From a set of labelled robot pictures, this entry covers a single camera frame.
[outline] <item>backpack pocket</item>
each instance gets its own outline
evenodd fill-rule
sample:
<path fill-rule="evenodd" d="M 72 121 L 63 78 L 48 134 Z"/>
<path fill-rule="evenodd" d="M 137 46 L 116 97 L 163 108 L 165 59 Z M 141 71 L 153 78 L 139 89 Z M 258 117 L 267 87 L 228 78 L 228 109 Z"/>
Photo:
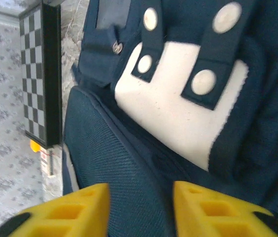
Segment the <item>backpack pocket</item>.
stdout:
<path fill-rule="evenodd" d="M 100 87 L 111 83 L 123 47 L 140 21 L 138 1 L 112 1 L 109 6 L 104 4 L 106 1 L 89 3 L 78 64 L 82 78 Z"/>
<path fill-rule="evenodd" d="M 80 188 L 109 183 L 111 237 L 175 236 L 172 200 L 145 162 L 152 153 L 138 152 L 103 105 L 79 87 L 69 96 L 64 143 Z M 64 185 L 69 179 L 66 169 Z"/>

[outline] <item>white snap button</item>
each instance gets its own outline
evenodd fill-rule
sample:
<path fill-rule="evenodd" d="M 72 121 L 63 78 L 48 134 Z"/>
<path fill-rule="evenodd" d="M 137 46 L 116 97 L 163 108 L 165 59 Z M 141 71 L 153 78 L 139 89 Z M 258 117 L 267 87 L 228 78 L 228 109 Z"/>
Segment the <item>white snap button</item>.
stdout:
<path fill-rule="evenodd" d="M 143 56 L 138 63 L 138 72 L 146 73 L 152 65 L 152 57 L 150 55 Z"/>
<path fill-rule="evenodd" d="M 192 90 L 197 95 L 206 95 L 214 88 L 216 75 L 211 70 L 198 72 L 192 81 Z"/>
<path fill-rule="evenodd" d="M 221 8 L 213 19 L 212 28 L 218 33 L 222 34 L 235 26 L 238 22 L 242 12 L 242 7 L 237 2 L 231 2 Z"/>
<path fill-rule="evenodd" d="M 143 15 L 143 24 L 148 31 L 153 31 L 158 24 L 158 14 L 156 10 L 149 7 Z"/>

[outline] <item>navy mesh panel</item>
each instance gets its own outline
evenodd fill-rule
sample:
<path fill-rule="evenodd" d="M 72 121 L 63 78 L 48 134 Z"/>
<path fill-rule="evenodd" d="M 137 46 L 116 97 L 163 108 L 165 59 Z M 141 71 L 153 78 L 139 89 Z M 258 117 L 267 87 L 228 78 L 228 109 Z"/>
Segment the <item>navy mesh panel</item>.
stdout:
<path fill-rule="evenodd" d="M 81 188 L 109 183 L 111 237 L 174 236 L 172 201 L 99 104 L 76 88 L 69 97 L 65 143 Z"/>

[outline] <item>backpack strap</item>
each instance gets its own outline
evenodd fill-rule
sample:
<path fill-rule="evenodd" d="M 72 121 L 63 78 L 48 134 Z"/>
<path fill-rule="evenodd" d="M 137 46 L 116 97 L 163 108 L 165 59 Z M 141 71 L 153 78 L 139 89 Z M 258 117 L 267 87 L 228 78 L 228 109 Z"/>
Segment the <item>backpack strap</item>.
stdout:
<path fill-rule="evenodd" d="M 157 68 L 164 48 L 164 29 L 160 0 L 141 1 L 141 40 L 140 56 L 132 75 L 150 82 Z"/>
<path fill-rule="evenodd" d="M 229 80 L 241 38 L 258 0 L 238 0 L 224 5 L 205 30 L 193 71 L 181 94 L 185 99 L 214 110 Z M 199 83 L 211 83 L 207 90 Z"/>

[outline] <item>black frame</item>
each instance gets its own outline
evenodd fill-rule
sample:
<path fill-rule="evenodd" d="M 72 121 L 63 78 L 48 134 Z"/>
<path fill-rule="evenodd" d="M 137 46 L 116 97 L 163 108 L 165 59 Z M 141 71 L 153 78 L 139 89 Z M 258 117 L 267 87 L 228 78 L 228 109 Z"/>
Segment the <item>black frame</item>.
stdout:
<path fill-rule="evenodd" d="M 41 10 L 42 71 L 44 93 L 45 141 L 25 131 L 27 137 L 48 149 L 62 140 L 61 7 L 42 1 L 33 3 L 19 19 Z"/>

